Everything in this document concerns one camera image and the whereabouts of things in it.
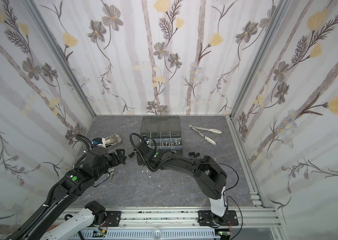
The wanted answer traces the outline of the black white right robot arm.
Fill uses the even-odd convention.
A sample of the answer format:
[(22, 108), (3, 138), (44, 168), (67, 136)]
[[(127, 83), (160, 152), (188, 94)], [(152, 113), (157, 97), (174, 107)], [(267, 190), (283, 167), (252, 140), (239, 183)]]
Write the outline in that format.
[(201, 159), (186, 158), (175, 154), (172, 151), (160, 150), (157, 144), (151, 148), (142, 136), (137, 133), (131, 133), (129, 136), (130, 143), (137, 155), (138, 165), (145, 166), (152, 173), (159, 170), (170, 170), (185, 174), (192, 177), (201, 192), (210, 199), (211, 210), (204, 211), (199, 215), (198, 222), (200, 226), (218, 228), (229, 225), (229, 207), (227, 191), (236, 187), (239, 183), (240, 176), (236, 170), (233, 170), (237, 176), (236, 183), (228, 188), (228, 174), (221, 168), (226, 166), (230, 169), (233, 167), (217, 163), (210, 156), (204, 156)]

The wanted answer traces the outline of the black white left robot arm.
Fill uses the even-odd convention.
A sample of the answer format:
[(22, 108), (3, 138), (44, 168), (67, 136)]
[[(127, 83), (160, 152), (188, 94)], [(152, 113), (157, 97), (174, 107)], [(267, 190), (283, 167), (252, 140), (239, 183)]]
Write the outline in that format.
[(95, 185), (102, 175), (120, 164), (125, 164), (126, 152), (95, 145), (87, 137), (76, 134), (75, 138), (83, 142), (86, 152), (76, 161), (72, 170), (54, 184), (43, 205), (8, 240), (39, 240), (57, 220), (57, 218), (87, 189)]

